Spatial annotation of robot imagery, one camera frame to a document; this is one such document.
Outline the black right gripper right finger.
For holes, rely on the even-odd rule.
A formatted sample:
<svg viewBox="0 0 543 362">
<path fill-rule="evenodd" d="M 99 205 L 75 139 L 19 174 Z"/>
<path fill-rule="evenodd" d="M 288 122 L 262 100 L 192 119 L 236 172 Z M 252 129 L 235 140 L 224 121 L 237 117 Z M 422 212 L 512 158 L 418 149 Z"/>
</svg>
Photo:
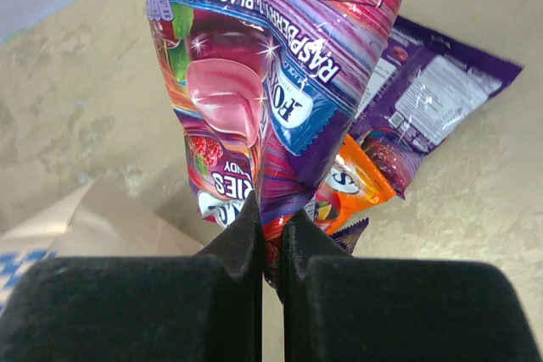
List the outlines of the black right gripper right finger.
<svg viewBox="0 0 543 362">
<path fill-rule="evenodd" d="M 364 259 L 304 213 L 283 230 L 287 361 L 538 361 L 506 276 L 486 263 Z"/>
</svg>

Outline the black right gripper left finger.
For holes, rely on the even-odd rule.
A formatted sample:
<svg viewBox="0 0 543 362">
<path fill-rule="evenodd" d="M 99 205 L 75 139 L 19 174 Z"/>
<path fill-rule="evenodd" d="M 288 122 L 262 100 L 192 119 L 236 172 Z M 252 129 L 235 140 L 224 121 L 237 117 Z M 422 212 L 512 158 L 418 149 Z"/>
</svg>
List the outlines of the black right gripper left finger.
<svg viewBox="0 0 543 362">
<path fill-rule="evenodd" d="M 1 313 L 4 361 L 258 361 L 264 239 L 255 196 L 202 250 L 47 257 Z"/>
</svg>

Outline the orange Fox's candy bag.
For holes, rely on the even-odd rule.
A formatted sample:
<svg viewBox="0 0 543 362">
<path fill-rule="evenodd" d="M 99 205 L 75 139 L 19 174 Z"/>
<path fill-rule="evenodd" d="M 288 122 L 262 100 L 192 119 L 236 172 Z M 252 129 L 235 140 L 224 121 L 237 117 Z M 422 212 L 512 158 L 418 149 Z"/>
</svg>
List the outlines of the orange Fox's candy bag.
<svg viewBox="0 0 543 362">
<path fill-rule="evenodd" d="M 348 135 L 311 201 L 309 215 L 332 235 L 347 226 L 353 214 L 386 203 L 395 195 L 377 166 Z"/>
</svg>

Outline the blue checkered paper bag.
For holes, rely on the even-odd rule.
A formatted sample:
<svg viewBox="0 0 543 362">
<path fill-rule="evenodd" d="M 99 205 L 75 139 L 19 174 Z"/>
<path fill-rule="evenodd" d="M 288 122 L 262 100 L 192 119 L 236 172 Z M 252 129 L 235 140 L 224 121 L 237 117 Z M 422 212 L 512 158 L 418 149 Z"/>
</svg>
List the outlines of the blue checkered paper bag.
<svg viewBox="0 0 543 362">
<path fill-rule="evenodd" d="M 97 179 L 1 234 L 1 307 L 36 262 L 54 257 L 193 255 L 203 245 Z"/>
</svg>

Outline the purple snack packet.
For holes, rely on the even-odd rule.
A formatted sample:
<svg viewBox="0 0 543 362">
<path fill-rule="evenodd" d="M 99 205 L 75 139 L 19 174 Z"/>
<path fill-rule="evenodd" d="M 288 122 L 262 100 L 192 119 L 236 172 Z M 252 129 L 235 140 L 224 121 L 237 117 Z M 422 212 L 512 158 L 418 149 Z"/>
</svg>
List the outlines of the purple snack packet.
<svg viewBox="0 0 543 362">
<path fill-rule="evenodd" d="M 398 17 L 349 134 L 403 198 L 423 159 L 522 70 Z"/>
</svg>

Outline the purple Fox's berries bag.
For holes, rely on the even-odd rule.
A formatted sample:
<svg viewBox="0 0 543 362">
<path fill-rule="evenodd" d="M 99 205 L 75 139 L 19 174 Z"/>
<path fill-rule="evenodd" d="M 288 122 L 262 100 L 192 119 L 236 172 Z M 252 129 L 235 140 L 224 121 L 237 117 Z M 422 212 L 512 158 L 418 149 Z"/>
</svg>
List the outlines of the purple Fox's berries bag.
<svg viewBox="0 0 543 362">
<path fill-rule="evenodd" d="M 314 197 L 402 0 L 147 0 L 199 213 L 229 226 L 255 195 L 278 239 Z"/>
</svg>

